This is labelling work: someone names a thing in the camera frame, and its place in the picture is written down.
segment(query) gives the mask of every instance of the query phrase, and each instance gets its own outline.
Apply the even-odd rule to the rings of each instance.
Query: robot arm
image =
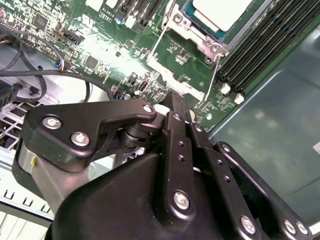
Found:
[[[227,143],[210,143],[184,99],[37,107],[12,172],[55,213],[51,240],[301,239],[303,221]],[[88,180],[91,162],[145,154]]]

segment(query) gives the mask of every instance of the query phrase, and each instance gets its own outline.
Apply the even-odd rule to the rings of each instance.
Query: white connector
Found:
[[[110,8],[114,8],[118,3],[118,0],[107,0],[106,4],[110,7]]]
[[[228,83],[222,84],[222,87],[220,89],[220,92],[223,94],[228,94],[231,91],[231,87],[229,86]]]
[[[238,93],[236,96],[235,96],[235,99],[234,99],[234,102],[238,105],[242,104],[243,102],[245,101],[245,98],[244,96],[241,94],[241,93]]]

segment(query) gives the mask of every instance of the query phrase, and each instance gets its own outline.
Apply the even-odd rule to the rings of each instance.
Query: motherboard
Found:
[[[50,42],[63,71],[116,101],[184,96],[207,132],[320,23],[320,0],[0,0],[0,22]],[[52,59],[38,38],[23,43]]]

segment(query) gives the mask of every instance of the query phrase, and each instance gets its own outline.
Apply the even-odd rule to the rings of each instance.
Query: capacitor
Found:
[[[123,95],[123,99],[124,100],[130,100],[131,99],[131,95],[127,93],[127,94]]]

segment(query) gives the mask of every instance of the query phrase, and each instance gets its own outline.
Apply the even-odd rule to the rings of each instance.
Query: bolt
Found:
[[[148,113],[152,113],[152,108],[148,105],[143,105],[143,109]]]
[[[252,221],[247,216],[242,216],[240,220],[241,220],[242,226],[244,227],[244,229],[248,233],[250,233],[250,234],[256,233],[255,225],[252,223]]]
[[[181,121],[181,117],[178,115],[178,114],[173,114],[173,117],[178,120],[178,121]]]
[[[75,132],[71,136],[71,142],[79,147],[88,146],[90,143],[89,137],[83,132]]]
[[[284,220],[283,221],[286,229],[289,231],[289,233],[291,234],[296,234],[296,229],[295,227],[291,224],[291,222],[289,222],[288,220]]]
[[[173,16],[173,21],[177,24],[181,23],[184,17],[180,14],[176,14]]]
[[[219,47],[217,45],[212,45],[210,49],[213,53],[215,53],[216,51],[218,51]]]
[[[200,126],[198,126],[198,125],[195,125],[195,129],[196,129],[198,132],[202,132],[201,127],[200,127]]]
[[[230,148],[227,145],[223,144],[222,147],[226,152],[230,152]]]
[[[45,117],[45,118],[42,120],[42,124],[43,124],[46,128],[48,128],[48,129],[53,129],[53,130],[59,129],[59,128],[61,128],[61,126],[62,126],[61,121],[60,121],[58,118],[53,117],[53,116]]]
[[[212,114],[210,114],[210,113],[207,114],[207,115],[205,116],[205,118],[210,121],[210,120],[212,119]]]
[[[304,235],[308,235],[308,230],[305,228],[305,226],[304,226],[301,222],[297,221],[297,222],[296,222],[296,225],[298,226],[298,229],[299,229]]]
[[[173,200],[178,208],[186,210],[189,208],[190,203],[188,197],[181,191],[176,191],[173,195]]]

